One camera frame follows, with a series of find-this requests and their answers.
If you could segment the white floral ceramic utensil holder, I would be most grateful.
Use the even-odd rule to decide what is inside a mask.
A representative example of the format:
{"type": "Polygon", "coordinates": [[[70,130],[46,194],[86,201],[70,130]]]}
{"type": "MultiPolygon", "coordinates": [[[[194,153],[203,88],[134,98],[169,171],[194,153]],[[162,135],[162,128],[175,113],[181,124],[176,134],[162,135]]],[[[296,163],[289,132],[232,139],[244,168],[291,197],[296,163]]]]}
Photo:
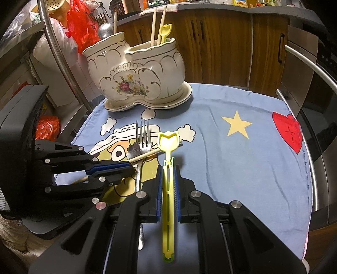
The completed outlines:
{"type": "Polygon", "coordinates": [[[83,55],[108,111],[125,111],[136,105],[172,109],[192,95],[174,38],[155,46],[146,42],[131,47],[119,32],[86,48],[83,55]]]}

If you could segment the thin wooden chopstick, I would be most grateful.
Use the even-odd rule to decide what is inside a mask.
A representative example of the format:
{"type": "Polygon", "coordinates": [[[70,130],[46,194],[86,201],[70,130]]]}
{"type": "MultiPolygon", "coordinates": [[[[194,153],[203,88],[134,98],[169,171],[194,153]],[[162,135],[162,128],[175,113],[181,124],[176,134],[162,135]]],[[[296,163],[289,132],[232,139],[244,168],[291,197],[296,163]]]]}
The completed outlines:
{"type": "Polygon", "coordinates": [[[118,12],[115,10],[114,11],[114,15],[113,15],[113,34],[115,35],[116,32],[117,32],[117,26],[116,26],[116,23],[117,23],[117,17],[118,17],[118,12]]]}

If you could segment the yellow perforated scoop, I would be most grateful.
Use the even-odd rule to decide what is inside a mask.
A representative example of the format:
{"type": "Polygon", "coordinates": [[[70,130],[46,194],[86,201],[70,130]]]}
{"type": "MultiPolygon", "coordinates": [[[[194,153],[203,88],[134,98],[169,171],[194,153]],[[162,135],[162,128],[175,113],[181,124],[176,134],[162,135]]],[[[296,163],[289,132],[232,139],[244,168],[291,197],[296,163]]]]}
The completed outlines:
{"type": "Polygon", "coordinates": [[[47,0],[46,5],[49,17],[66,25],[67,12],[70,10],[69,2],[65,0],[47,0]]]}

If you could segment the wooden kitchen cabinets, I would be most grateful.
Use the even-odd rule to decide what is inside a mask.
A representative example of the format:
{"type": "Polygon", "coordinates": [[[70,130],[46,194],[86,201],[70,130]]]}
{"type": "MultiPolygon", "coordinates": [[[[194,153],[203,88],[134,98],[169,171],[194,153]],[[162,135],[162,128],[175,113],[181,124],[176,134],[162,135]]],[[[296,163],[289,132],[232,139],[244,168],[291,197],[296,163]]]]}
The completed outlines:
{"type": "Polygon", "coordinates": [[[285,65],[289,19],[220,9],[167,13],[189,83],[241,87],[275,96],[285,65]]]}

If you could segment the white dish towel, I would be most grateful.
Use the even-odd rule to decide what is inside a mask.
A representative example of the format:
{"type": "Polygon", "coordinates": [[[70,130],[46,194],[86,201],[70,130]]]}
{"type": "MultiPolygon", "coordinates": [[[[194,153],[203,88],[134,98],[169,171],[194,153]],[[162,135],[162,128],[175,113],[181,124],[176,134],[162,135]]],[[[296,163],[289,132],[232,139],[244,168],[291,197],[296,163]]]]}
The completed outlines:
{"type": "Polygon", "coordinates": [[[178,11],[178,3],[173,3],[169,5],[163,5],[163,6],[158,6],[158,7],[152,7],[150,9],[146,9],[140,13],[140,16],[144,16],[146,14],[151,14],[156,10],[157,13],[162,12],[166,10],[167,12],[177,12],[178,11]]]}

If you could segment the steel fork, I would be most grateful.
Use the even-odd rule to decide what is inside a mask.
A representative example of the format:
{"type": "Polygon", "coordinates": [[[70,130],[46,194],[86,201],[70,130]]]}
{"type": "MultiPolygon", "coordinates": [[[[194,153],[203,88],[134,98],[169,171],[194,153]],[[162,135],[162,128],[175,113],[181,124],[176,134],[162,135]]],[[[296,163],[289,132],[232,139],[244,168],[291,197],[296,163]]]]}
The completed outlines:
{"type": "MultiPolygon", "coordinates": [[[[151,150],[151,134],[148,120],[140,123],[140,130],[136,129],[136,142],[139,144],[141,155],[151,150]]],[[[137,162],[135,175],[135,192],[140,191],[143,159],[137,162]]],[[[140,225],[138,251],[144,248],[143,226],[140,225]]]]}

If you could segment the built-in oven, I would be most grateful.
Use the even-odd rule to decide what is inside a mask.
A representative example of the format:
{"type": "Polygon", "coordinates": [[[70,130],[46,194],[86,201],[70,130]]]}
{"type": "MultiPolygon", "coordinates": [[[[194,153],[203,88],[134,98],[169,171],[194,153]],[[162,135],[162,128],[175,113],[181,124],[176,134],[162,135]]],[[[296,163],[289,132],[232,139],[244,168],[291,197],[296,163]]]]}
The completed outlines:
{"type": "Polygon", "coordinates": [[[289,26],[279,91],[302,127],[314,168],[311,230],[336,222],[336,44],[322,29],[289,26]]]}

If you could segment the red bag on shelf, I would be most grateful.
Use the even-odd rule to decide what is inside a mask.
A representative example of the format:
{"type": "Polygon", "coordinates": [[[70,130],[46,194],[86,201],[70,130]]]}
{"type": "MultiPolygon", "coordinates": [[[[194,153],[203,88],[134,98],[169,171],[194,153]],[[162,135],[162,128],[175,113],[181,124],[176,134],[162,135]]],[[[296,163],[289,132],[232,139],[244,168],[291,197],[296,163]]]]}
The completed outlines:
{"type": "Polygon", "coordinates": [[[54,115],[45,115],[39,118],[35,133],[36,140],[55,142],[60,133],[60,120],[54,115]]]}

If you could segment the flower steel spoon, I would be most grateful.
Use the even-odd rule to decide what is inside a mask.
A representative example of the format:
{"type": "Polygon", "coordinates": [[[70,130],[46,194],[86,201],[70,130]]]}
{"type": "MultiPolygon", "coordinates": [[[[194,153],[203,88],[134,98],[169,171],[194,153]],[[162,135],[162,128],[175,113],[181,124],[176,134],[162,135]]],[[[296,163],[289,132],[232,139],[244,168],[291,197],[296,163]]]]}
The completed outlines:
{"type": "Polygon", "coordinates": [[[140,156],[142,154],[142,151],[140,149],[140,146],[137,142],[130,144],[130,146],[127,148],[127,154],[126,157],[128,160],[133,159],[137,156],[140,156]]]}

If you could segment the long steel spoon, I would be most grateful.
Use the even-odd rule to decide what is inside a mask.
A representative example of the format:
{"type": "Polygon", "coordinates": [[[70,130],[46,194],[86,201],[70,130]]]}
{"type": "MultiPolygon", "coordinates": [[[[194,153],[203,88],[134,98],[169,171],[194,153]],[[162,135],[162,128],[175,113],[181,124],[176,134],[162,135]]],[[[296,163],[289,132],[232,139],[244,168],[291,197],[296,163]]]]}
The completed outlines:
{"type": "Polygon", "coordinates": [[[114,34],[114,25],[112,23],[104,23],[102,24],[97,31],[98,37],[103,40],[109,36],[114,34]]]}

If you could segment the red plastic bag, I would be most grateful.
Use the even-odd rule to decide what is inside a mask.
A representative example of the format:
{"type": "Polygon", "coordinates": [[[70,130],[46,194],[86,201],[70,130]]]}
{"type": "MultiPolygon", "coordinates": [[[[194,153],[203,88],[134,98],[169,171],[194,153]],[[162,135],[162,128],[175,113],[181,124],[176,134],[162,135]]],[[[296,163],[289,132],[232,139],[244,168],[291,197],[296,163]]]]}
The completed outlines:
{"type": "Polygon", "coordinates": [[[97,34],[98,24],[92,19],[90,10],[83,1],[70,1],[66,18],[68,34],[74,38],[79,54],[100,41],[97,34]]]}

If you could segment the electric pressure cooker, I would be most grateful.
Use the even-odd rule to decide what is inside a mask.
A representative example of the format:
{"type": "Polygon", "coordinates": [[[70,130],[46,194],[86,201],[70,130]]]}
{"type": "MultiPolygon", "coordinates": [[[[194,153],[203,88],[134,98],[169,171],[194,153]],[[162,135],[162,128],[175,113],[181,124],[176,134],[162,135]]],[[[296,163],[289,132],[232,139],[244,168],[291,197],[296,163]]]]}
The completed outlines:
{"type": "Polygon", "coordinates": [[[109,9],[112,15],[114,15],[114,13],[117,13],[117,15],[126,14],[126,9],[124,8],[122,0],[111,0],[109,3],[109,9]]]}

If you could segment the blue cartoon cloth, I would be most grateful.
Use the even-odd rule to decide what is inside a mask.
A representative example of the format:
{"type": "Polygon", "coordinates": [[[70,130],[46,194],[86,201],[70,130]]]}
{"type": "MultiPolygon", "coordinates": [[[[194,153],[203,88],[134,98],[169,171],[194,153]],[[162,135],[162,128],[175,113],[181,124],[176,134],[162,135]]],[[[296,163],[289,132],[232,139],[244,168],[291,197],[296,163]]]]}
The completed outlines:
{"type": "Polygon", "coordinates": [[[300,259],[306,255],[312,179],[300,124],[283,101],[227,86],[192,84],[191,98],[169,110],[136,106],[111,113],[98,99],[71,143],[99,159],[125,161],[141,122],[177,131],[173,157],[197,190],[242,202],[300,259]]]}

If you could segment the yellow plastic training chopstick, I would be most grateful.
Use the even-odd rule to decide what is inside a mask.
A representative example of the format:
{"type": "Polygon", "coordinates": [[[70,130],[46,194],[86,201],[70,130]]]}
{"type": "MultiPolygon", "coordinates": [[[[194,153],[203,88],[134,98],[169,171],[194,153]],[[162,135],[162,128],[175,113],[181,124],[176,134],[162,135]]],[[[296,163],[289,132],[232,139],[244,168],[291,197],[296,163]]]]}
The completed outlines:
{"type": "Polygon", "coordinates": [[[166,38],[169,36],[172,29],[172,24],[164,24],[160,29],[160,36],[161,36],[161,42],[160,44],[164,44],[166,42],[166,38]]]}
{"type": "Polygon", "coordinates": [[[175,183],[174,158],[171,154],[179,147],[180,141],[178,131],[158,134],[158,148],[165,153],[162,175],[162,253],[166,263],[174,261],[175,183]]]}

